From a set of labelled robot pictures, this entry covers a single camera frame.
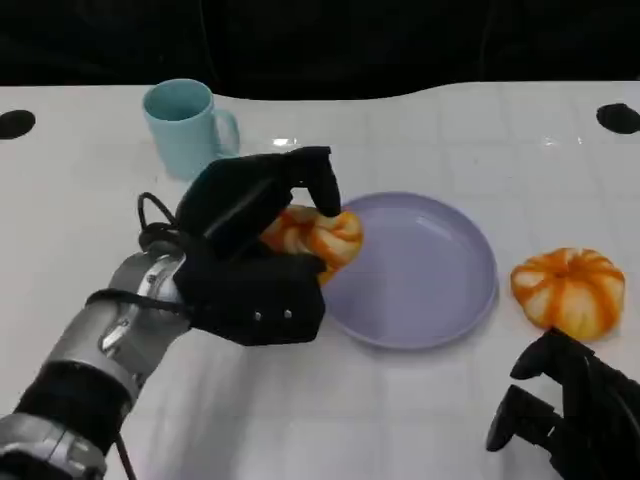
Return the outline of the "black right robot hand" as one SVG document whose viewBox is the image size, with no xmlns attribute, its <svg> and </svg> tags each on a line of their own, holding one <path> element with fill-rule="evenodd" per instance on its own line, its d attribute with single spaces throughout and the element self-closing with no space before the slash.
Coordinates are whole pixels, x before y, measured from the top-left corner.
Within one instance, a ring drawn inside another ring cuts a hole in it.
<svg viewBox="0 0 640 480">
<path fill-rule="evenodd" d="M 564 479 L 639 477 L 639 383 L 562 331 L 551 328 L 517 359 L 510 376 L 546 375 L 562 387 L 562 411 L 512 385 L 486 438 L 489 452 L 514 437 L 550 454 Z"/>
</svg>

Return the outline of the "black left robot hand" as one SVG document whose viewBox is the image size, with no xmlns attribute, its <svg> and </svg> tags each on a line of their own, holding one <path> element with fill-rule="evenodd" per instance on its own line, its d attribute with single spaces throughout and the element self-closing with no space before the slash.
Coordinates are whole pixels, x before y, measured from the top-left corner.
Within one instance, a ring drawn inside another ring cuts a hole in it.
<svg viewBox="0 0 640 480">
<path fill-rule="evenodd" d="M 279 253 L 261 235 L 305 188 L 319 212 L 340 212 L 327 146 L 216 160 L 177 207 L 186 259 L 174 276 L 190 322 L 243 346 L 313 341 L 325 315 L 319 276 L 327 264 Z"/>
</svg>

